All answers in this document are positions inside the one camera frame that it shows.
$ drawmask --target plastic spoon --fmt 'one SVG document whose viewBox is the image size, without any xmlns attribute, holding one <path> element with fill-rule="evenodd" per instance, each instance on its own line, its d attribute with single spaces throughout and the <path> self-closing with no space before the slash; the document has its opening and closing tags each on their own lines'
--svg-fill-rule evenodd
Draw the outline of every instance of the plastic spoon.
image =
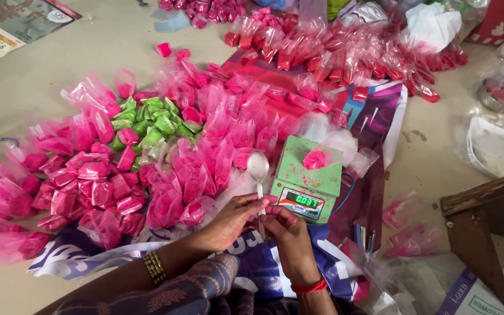
<svg viewBox="0 0 504 315">
<path fill-rule="evenodd" d="M 248 162 L 246 166 L 248 168 L 248 173 L 253 180 L 256 181 L 256 187 L 258 189 L 258 200 L 264 197 L 264 192 L 262 190 L 262 183 L 268 176 L 270 167 L 269 161 L 261 151 L 253 151 L 248 157 Z M 260 222 L 258 217 L 258 228 L 260 230 L 260 236 L 262 240 L 265 240 L 265 229 L 264 225 Z"/>
</svg>

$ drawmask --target green weighing scale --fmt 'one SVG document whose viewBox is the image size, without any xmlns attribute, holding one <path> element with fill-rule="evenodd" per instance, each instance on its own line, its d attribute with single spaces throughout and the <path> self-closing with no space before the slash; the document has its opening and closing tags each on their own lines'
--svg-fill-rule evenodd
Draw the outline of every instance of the green weighing scale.
<svg viewBox="0 0 504 315">
<path fill-rule="evenodd" d="M 278 196 L 278 204 L 298 214 L 307 223 L 324 224 L 339 196 L 342 163 L 316 170 L 305 169 L 302 161 L 316 146 L 315 142 L 295 136 L 287 138 L 270 194 Z M 343 154 L 329 149 L 332 154 Z"/>
</svg>

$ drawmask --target woman's right hand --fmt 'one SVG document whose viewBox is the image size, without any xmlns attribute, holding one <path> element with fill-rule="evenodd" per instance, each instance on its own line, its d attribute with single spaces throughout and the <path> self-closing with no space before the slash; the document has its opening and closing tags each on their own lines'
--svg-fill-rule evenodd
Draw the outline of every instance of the woman's right hand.
<svg viewBox="0 0 504 315">
<path fill-rule="evenodd" d="M 277 241 L 283 273 L 294 285 L 314 285 L 321 279 L 306 222 L 283 206 L 272 206 L 260 221 Z"/>
</svg>

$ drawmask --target tiled floor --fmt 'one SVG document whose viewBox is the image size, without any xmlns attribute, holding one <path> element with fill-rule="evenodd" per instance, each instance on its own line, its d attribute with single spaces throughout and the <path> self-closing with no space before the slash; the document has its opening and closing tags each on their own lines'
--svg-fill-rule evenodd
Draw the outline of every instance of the tiled floor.
<svg viewBox="0 0 504 315">
<path fill-rule="evenodd" d="M 169 41 L 174 48 L 189 48 L 192 61 L 223 63 L 234 48 L 221 40 L 228 25 L 208 26 L 204 30 L 187 28 L 173 34 L 153 29 L 150 14 L 155 5 L 137 6 L 131 0 L 62 0 L 83 18 L 63 29 L 0 59 L 0 136 L 18 132 L 22 119 L 60 117 L 73 114 L 60 90 L 75 82 L 75 77 L 95 70 L 111 83 L 116 68 L 123 66 L 136 73 L 140 86 L 160 64 L 154 45 Z M 418 130 L 427 140 L 413 136 L 412 142 L 400 137 L 394 162 L 389 166 L 385 204 L 399 192 L 414 188 L 428 207 L 413 218 L 431 220 L 444 227 L 439 210 L 430 205 L 440 197 L 479 185 L 490 179 L 474 170 L 456 154 L 457 127 L 466 113 L 478 103 L 474 91 L 478 75 L 493 60 L 493 49 L 466 44 L 470 63 L 456 71 L 437 75 L 434 88 L 442 100 L 436 104 L 420 97 L 408 101 L 402 131 Z M 34 226 L 35 220 L 28 225 Z M 392 231 L 384 228 L 383 237 Z M 495 237 L 504 269 L 504 239 Z M 446 233 L 442 239 L 448 249 Z M 63 294 L 89 281 L 65 281 L 58 277 L 34 278 L 25 274 L 29 262 L 0 266 L 0 314 L 32 314 Z"/>
</svg>

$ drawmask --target scale label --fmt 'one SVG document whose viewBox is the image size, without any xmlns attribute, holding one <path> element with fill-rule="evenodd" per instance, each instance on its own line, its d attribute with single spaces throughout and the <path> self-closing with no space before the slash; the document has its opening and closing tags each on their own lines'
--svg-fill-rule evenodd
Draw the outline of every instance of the scale label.
<svg viewBox="0 0 504 315">
<path fill-rule="evenodd" d="M 284 187 L 278 204 L 298 215 L 318 220 L 324 207 L 324 200 Z"/>
</svg>

